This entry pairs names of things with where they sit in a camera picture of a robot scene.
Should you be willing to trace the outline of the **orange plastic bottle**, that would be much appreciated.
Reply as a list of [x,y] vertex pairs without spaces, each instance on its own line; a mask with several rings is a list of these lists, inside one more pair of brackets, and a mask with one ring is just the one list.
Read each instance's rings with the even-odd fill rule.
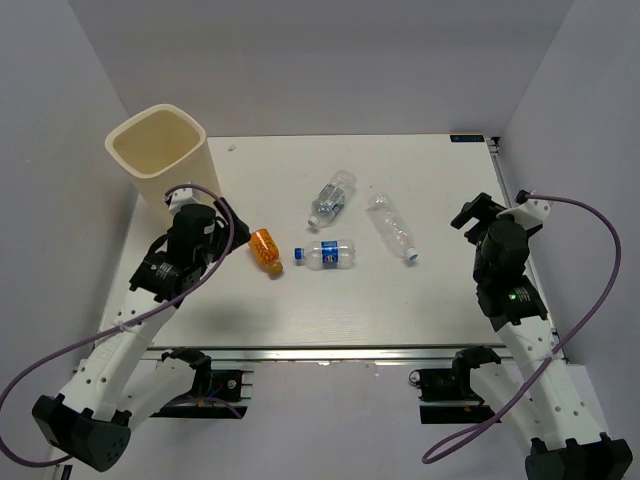
[[259,267],[268,275],[277,277],[283,273],[279,249],[267,229],[254,231],[249,247]]

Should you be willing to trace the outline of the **clear bottle blue Pepsi label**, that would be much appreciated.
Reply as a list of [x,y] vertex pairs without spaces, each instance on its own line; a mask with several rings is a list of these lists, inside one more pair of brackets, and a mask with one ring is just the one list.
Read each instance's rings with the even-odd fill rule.
[[294,261],[314,271],[351,269],[355,264],[355,244],[348,239],[314,241],[295,248]]

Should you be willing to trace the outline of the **clear bottle blue cap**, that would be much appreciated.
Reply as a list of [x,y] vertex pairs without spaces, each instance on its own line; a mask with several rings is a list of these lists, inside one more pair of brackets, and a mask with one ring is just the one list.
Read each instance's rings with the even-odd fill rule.
[[418,259],[419,253],[412,233],[388,195],[372,195],[366,213],[391,253],[408,264]]

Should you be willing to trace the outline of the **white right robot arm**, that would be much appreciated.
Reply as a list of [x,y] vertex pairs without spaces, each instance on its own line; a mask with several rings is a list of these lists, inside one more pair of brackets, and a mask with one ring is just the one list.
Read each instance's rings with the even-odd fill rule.
[[461,397],[479,396],[509,426],[530,479],[621,479],[633,461],[628,443],[613,439],[575,388],[544,301],[525,274],[529,240],[551,210],[547,200],[519,194],[506,208],[490,195],[467,202],[451,222],[475,247],[473,279],[483,314],[508,348],[524,382],[515,385],[488,347],[458,353],[451,374]]

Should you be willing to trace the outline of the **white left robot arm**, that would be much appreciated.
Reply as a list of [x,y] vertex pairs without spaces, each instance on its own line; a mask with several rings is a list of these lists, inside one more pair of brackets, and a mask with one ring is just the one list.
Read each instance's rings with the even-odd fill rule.
[[169,230],[149,247],[129,281],[115,331],[56,396],[41,396],[32,415],[47,441],[98,472],[112,468],[133,431],[165,406],[218,391],[211,359],[188,347],[161,356],[159,367],[131,383],[131,375],[159,330],[205,275],[250,239],[226,199],[212,205],[171,202]]

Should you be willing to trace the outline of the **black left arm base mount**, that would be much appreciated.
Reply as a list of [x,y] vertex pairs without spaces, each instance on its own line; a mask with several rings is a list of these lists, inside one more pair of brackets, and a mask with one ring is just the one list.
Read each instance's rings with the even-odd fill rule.
[[222,420],[242,419],[253,393],[254,372],[214,369],[209,383],[177,397],[153,414],[156,418]]

